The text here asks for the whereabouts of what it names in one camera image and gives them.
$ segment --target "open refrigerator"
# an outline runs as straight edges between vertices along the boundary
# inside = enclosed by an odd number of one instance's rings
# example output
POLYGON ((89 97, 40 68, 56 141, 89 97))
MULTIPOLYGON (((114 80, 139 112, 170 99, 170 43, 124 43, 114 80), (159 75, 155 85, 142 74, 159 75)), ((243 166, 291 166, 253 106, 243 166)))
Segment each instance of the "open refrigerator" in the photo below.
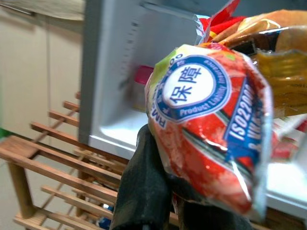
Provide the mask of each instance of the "open refrigerator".
MULTIPOLYGON (((137 133, 147 123, 146 113, 133 109, 130 100, 138 67, 154 67, 175 47, 194 45, 194 14, 211 16, 226 2, 88 0, 79 141, 130 159, 137 133)), ((235 14, 252 16, 279 9, 307 10, 307 2, 242 1, 235 14)), ((269 165, 267 196, 269 207, 307 221, 307 138, 304 143, 293 162, 269 165)))

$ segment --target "snack bag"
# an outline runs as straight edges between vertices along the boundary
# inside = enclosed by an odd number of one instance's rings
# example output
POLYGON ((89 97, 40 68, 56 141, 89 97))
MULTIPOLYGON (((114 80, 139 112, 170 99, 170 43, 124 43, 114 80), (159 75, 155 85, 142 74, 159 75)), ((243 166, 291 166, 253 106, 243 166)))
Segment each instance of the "snack bag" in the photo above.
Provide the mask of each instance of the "snack bag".
POLYGON ((289 26, 231 39, 250 56, 273 89, 274 117, 307 113, 307 26, 289 26))
POLYGON ((250 59, 219 44, 182 45, 155 65, 145 95, 165 171, 198 203, 263 217, 272 93, 250 59))
POLYGON ((249 17, 218 34, 213 42, 228 46, 234 39, 260 31, 306 25, 307 11, 279 10, 249 17))

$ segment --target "blue circular logo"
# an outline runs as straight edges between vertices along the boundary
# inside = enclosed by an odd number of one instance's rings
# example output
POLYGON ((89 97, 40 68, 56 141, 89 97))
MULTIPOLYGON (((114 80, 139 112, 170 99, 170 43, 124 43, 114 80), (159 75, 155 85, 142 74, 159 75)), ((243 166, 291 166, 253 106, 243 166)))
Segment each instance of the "blue circular logo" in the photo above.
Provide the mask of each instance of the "blue circular logo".
POLYGON ((175 62, 157 85, 155 105, 175 122, 214 113, 230 98, 224 68, 208 56, 187 56, 175 62))

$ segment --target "red package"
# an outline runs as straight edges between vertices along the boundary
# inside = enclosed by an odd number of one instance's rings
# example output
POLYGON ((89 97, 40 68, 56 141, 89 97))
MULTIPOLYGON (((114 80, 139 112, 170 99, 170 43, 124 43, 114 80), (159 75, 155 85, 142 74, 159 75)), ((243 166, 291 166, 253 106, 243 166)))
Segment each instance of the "red package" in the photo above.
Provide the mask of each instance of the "red package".
POLYGON ((201 46, 183 45, 155 66, 146 85, 150 130, 165 170, 204 202, 263 215, 271 90, 248 57, 201 46))
POLYGON ((231 25, 242 21, 245 17, 232 17, 240 0, 230 0, 220 11, 210 18, 199 18, 202 24, 203 39, 200 43, 210 42, 220 32, 224 31, 231 25))

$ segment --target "wooden rack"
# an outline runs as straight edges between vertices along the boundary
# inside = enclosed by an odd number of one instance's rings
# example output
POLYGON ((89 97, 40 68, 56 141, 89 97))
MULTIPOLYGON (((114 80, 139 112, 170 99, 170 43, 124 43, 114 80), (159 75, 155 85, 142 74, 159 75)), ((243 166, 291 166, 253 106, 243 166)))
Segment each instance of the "wooden rack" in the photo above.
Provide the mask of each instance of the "wooden rack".
MULTIPOLYGON (((77 93, 75 97, 79 99, 80 93, 77 93)), ((63 107, 69 110, 67 114, 57 111, 49 112, 49 117, 57 120, 52 126, 48 127, 37 122, 31 123, 31 128, 41 133, 34 140, 29 141, 10 136, 0 144, 0 158, 8 162, 20 206, 20 213, 15 216, 14 221, 29 230, 54 230, 54 228, 44 226, 47 219, 59 223, 57 230, 62 229, 63 225, 76 230, 100 230, 101 228, 89 220, 98 220, 101 217, 112 219, 112 212, 101 207, 101 204, 113 206, 116 202, 121 175, 128 161, 82 144, 76 137, 58 131, 57 128, 63 123, 75 127, 79 125, 78 119, 73 117, 79 112, 79 106, 64 102, 63 107), (75 145, 77 148, 74 155, 39 144, 46 136, 75 145), (70 166, 71 170, 69 173, 64 173, 40 163, 35 160, 38 155, 70 166), (41 186, 41 191, 49 194, 41 207, 33 205, 25 169, 59 181, 55 188, 41 186), (72 175, 75 170, 78 172, 77 177, 72 175), (69 185, 75 195, 61 191, 64 184, 69 185), (47 206, 54 197, 61 198, 65 203, 71 205, 67 213, 47 210, 47 206)), ((178 226, 178 217, 175 213, 170 214, 170 223, 178 226)), ((253 225, 253 227, 268 230, 258 225, 253 225)))

